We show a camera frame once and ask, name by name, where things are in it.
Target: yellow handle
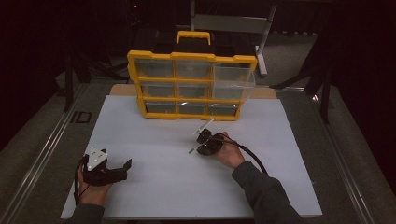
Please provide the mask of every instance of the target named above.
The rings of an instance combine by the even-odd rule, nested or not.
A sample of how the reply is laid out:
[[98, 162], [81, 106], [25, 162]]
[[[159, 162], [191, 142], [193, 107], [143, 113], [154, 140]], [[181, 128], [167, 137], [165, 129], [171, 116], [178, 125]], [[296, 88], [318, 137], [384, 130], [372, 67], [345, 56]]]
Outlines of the yellow handle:
[[179, 32], [177, 32], [177, 43], [181, 37], [206, 38], [207, 44], [210, 45], [210, 33], [208, 33], [208, 32], [179, 31]]

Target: metal rail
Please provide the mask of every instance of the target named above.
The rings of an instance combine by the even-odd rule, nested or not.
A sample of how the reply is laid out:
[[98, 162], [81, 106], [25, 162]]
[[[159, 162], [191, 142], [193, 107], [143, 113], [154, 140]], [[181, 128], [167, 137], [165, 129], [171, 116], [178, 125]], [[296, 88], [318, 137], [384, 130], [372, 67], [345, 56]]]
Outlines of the metal rail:
[[47, 162], [52, 155], [52, 152], [58, 145], [59, 140], [61, 139], [64, 130], [66, 129], [70, 119], [72, 118], [72, 111], [76, 107], [80, 96], [84, 93], [87, 89], [88, 85], [80, 84], [76, 91], [76, 100], [71, 105], [68, 112], [63, 113], [60, 120], [56, 124], [54, 130], [52, 131], [49, 139], [47, 140], [44, 147], [41, 149], [39, 155], [35, 159], [35, 162], [30, 167], [30, 169], [25, 174], [21, 184], [19, 185], [18, 189], [16, 190], [11, 202], [9, 203], [6, 211], [2, 214], [0, 218], [1, 224], [10, 224], [15, 221], [15, 218], [18, 216], [18, 213], [23, 208], [26, 200], [28, 199], [30, 193], [32, 192], [33, 188], [35, 187], [35, 183], [37, 182], [38, 178], [41, 176], [44, 168], [47, 165]]
[[373, 216], [367, 207], [367, 204], [364, 200], [363, 195], [361, 194], [361, 190], [359, 189], [358, 184], [355, 181], [352, 173], [349, 170], [347, 162], [343, 156], [340, 146], [338, 145], [337, 140], [332, 133], [332, 128], [330, 124], [325, 124], [323, 119], [321, 118], [319, 109], [318, 109], [318, 97], [315, 95], [312, 98], [312, 106], [314, 107], [314, 111], [316, 114], [317, 119], [320, 119], [321, 123], [323, 124], [323, 132], [327, 135], [327, 138], [330, 140], [332, 145], [332, 156], [334, 158], [334, 162], [338, 168], [341, 178], [344, 181], [344, 185], [346, 186], [346, 191], [349, 194], [350, 200], [355, 207], [355, 211], [359, 217], [359, 220], [362, 224], [375, 224]]

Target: human hand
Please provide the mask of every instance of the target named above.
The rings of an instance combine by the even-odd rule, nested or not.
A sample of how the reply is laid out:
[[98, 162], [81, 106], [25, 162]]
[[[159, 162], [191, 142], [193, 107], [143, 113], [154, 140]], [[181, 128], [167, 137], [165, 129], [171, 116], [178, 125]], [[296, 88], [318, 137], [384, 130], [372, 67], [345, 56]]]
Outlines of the human hand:
[[[222, 133], [224, 140], [233, 141], [226, 132]], [[221, 161], [224, 165], [236, 168], [245, 161], [244, 156], [238, 146], [231, 143], [223, 143], [221, 150], [212, 155], [213, 158]]]
[[84, 182], [82, 177], [82, 165], [78, 169], [78, 193], [79, 193], [79, 203], [85, 204], [96, 204], [103, 206], [108, 191], [113, 184], [107, 184], [104, 186], [96, 187], [89, 185]]

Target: black cable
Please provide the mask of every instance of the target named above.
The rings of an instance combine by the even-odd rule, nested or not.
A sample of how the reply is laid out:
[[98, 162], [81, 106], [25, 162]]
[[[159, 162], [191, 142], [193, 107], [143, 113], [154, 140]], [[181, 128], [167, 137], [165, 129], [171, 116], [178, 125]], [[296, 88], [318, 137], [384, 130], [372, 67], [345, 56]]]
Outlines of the black cable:
[[79, 204], [79, 194], [78, 194], [78, 171], [79, 171], [79, 167], [81, 166], [83, 161], [83, 158], [81, 160], [78, 161], [77, 167], [76, 167], [76, 171], [75, 171], [75, 191], [73, 193], [73, 196], [75, 198], [75, 202], [76, 202], [76, 206]]
[[231, 141], [224, 140], [224, 139], [218, 139], [218, 138], [208, 138], [208, 139], [220, 141], [220, 142], [223, 142], [223, 143], [229, 143], [229, 144], [232, 144], [232, 145], [234, 145], [234, 146], [240, 147], [242, 150], [246, 151], [246, 153], [247, 153], [251, 158], [253, 158], [253, 160], [254, 160], [255, 162], [257, 162], [257, 163], [259, 164], [260, 168], [262, 169], [262, 172], [265, 173], [266, 175], [268, 175], [268, 173], [267, 173], [267, 171], [265, 170], [265, 167], [264, 167], [264, 165], [262, 164], [262, 162], [260, 161], [260, 159], [259, 159], [252, 151], [250, 151], [250, 149], [248, 149], [248, 148], [245, 147], [245, 146], [239, 145], [236, 141], [234, 141], [233, 139], [231, 139], [230, 137], [228, 137], [228, 136], [226, 136], [226, 135], [224, 135], [224, 134], [222, 134], [222, 133], [220, 133], [220, 135], [222, 135], [222, 136], [224, 136], [224, 137], [227, 137], [227, 138], [230, 139]]
[[85, 192], [85, 190], [87, 190], [89, 187], [90, 187], [90, 185], [88, 185], [87, 188], [85, 188], [85, 189], [79, 194], [78, 197], [81, 197], [81, 195], [82, 195], [82, 194]]

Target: metal frame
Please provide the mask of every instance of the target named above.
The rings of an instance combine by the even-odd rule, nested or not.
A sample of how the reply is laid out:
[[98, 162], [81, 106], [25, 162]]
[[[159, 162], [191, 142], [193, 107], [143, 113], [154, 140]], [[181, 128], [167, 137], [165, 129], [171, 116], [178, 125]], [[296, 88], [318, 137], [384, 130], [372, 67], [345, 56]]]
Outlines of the metal frame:
[[353, 206], [355, 207], [355, 211], [358, 215], [359, 220], [362, 224], [374, 224], [375, 220], [372, 213], [370, 212], [370, 208], [368, 207], [366, 200], [361, 193], [361, 189], [359, 188], [358, 183], [356, 182], [353, 174], [349, 169], [349, 165], [344, 158], [341, 147], [338, 145], [338, 142], [335, 139], [331, 125], [321, 122], [320, 109], [318, 109], [319, 99], [316, 95], [313, 96], [311, 103], [315, 111], [318, 123], [321, 124], [323, 132], [330, 140], [330, 144], [332, 145], [332, 157], [334, 159], [335, 165], [338, 168], [340, 176], [344, 181], [346, 191], [349, 194], [350, 201], [352, 201]]
[[64, 112], [60, 120], [58, 121], [56, 127], [52, 131], [49, 139], [47, 140], [46, 145], [41, 149], [40, 154], [35, 159], [35, 162], [30, 167], [29, 171], [24, 176], [20, 186], [16, 190], [11, 202], [8, 204], [6, 211], [3, 214], [0, 214], [0, 223], [8, 224], [13, 223], [15, 219], [18, 217], [18, 213], [22, 210], [23, 206], [26, 203], [30, 193], [35, 187], [35, 183], [38, 178], [41, 176], [44, 168], [47, 165], [47, 162], [50, 160], [52, 152], [58, 145], [59, 140], [61, 139], [64, 130], [72, 118], [72, 111], [76, 107], [79, 98], [85, 90], [88, 88], [86, 84], [80, 84], [78, 86], [78, 90], [76, 92], [76, 101], [74, 101], [70, 105], [70, 110]]
[[190, 29], [192, 31], [196, 29], [202, 29], [262, 34], [262, 41], [260, 42], [259, 46], [256, 46], [256, 57], [259, 64], [260, 75], [262, 77], [266, 77], [267, 68], [265, 66], [262, 52], [274, 19], [275, 12], [276, 6], [273, 5], [271, 6], [271, 10], [267, 18], [195, 14], [195, 0], [191, 0]]

